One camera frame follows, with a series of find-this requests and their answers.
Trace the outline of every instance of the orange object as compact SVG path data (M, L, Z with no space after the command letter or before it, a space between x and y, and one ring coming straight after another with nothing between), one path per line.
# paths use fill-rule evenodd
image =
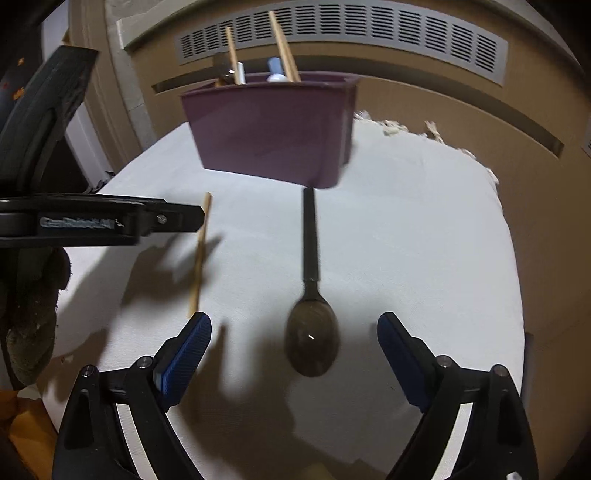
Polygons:
M24 87L20 87L16 92L14 92L12 94L12 100L14 100L15 102L22 97L25 94L25 89Z
M51 480L57 433L41 400L0 391L0 424L23 464L38 480Z

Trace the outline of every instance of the purple plastic container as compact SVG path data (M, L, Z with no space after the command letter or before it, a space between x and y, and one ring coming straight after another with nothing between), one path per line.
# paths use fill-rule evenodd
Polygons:
M181 96L203 167L325 189L349 161L358 77L301 72L302 82L215 81Z

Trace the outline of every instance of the black spoon handle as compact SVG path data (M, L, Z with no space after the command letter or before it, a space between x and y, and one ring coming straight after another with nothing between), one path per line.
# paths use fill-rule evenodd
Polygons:
M314 189L306 187L304 203L304 283L318 281L318 239L316 235L316 201Z

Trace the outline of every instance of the white cloth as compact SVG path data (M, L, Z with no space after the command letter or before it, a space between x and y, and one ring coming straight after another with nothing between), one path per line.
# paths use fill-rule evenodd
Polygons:
M407 404L376 340L394 311L435 355L489 370L506 365L519 388L524 333L509 229L486 168L453 148L356 122L340 184L318 190L320 292L339 321L330 371L304 378L282 349L302 294L301 192L279 181L207 171L189 126L139 156L107 194L213 203L200 309L212 343L180 406L168 414L206 479L288 479L322 462L337 480L381 479L420 414ZM70 248L72 279L60 297L55 354L96 349L100 370L156 352L187 320L196 234L154 235L136 247ZM76 363L77 355L66 357ZM43 399L59 426L71 383L60 369ZM127 408L122 424L142 478L154 478ZM463 407L436 474L451 471Z

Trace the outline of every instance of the wall vent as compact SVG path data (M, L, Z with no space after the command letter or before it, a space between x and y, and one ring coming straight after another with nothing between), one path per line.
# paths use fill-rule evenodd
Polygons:
M387 0L295 0L246 9L178 35L179 64L227 51L226 25L234 30L236 48L275 43L268 10L275 11L290 42L397 48L454 64L503 85L506 40L459 18Z

